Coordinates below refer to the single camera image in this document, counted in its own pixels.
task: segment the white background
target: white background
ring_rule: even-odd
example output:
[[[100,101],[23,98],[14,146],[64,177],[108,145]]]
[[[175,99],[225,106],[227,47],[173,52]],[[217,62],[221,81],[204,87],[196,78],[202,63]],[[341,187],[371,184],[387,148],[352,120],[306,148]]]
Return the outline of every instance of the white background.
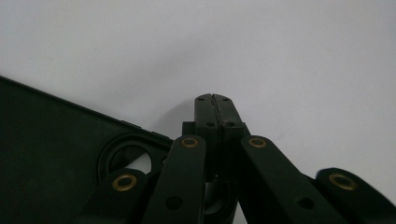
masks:
[[[393,203],[395,59],[396,1],[0,3],[1,76],[172,138],[223,94],[302,173]]]

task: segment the brass ring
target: brass ring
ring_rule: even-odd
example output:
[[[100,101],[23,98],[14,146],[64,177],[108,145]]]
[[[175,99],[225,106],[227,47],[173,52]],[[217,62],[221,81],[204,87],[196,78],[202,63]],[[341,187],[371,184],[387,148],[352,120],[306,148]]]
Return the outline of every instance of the brass ring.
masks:
[[[127,185],[120,185],[120,181],[122,179],[130,179],[131,183]],[[137,179],[136,176],[134,175],[128,175],[128,174],[119,175],[117,178],[113,180],[113,189],[116,191],[125,191],[128,189],[132,189],[136,185],[136,183],[137,183]]]
[[[198,145],[198,140],[195,138],[185,138],[181,140],[181,145],[183,147],[196,147]]]
[[[329,179],[335,186],[341,189],[354,190],[358,187],[358,184],[346,175],[331,174],[329,175]]]
[[[253,146],[253,147],[265,147],[267,146],[267,144],[265,143],[264,140],[260,139],[260,138],[250,138],[248,140],[248,143]]]

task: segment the circular ring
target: circular ring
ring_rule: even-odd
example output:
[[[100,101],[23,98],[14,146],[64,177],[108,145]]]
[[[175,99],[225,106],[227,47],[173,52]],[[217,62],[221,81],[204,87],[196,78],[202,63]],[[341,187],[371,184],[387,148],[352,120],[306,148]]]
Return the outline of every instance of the circular ring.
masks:
[[[181,145],[183,147],[196,147],[198,145],[198,140],[195,138],[185,138],[181,140]]]
[[[330,181],[341,189],[354,190],[358,187],[358,184],[346,175],[331,174],[329,175]]]
[[[265,143],[264,140],[260,139],[260,138],[250,138],[248,140],[248,143],[253,146],[253,147],[265,147],[267,146],[267,144]]]
[[[121,185],[120,181],[122,179],[128,179],[131,181],[131,183],[127,185]],[[134,175],[128,175],[128,174],[119,175],[117,178],[113,180],[113,189],[116,191],[126,191],[128,189],[132,189],[136,185],[136,183],[137,183],[137,179],[136,176]]]

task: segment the white surface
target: white surface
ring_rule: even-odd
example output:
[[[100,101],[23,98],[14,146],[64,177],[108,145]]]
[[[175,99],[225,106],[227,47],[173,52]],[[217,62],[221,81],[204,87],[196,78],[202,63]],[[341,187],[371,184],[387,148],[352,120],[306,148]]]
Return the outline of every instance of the white surface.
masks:
[[[223,94],[301,172],[396,203],[395,24],[396,1],[3,0],[0,74],[172,138]]]

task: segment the brass screw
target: brass screw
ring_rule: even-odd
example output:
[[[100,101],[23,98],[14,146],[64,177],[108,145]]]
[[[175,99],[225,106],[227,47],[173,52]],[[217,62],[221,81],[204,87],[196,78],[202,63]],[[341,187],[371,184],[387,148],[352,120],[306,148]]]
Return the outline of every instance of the brass screw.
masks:
[[[198,140],[195,138],[185,138],[181,140],[181,145],[183,147],[196,147],[198,145]]]
[[[121,180],[126,179],[129,180],[130,183],[126,185],[122,185],[120,182]],[[113,189],[116,191],[126,191],[132,189],[137,183],[137,178],[135,175],[119,175],[117,178],[113,180]]]
[[[248,143],[253,146],[253,147],[266,147],[267,144],[265,143],[264,140],[260,138],[250,138],[248,140]]]
[[[358,187],[358,184],[346,175],[331,174],[329,175],[330,181],[341,189],[354,190]]]

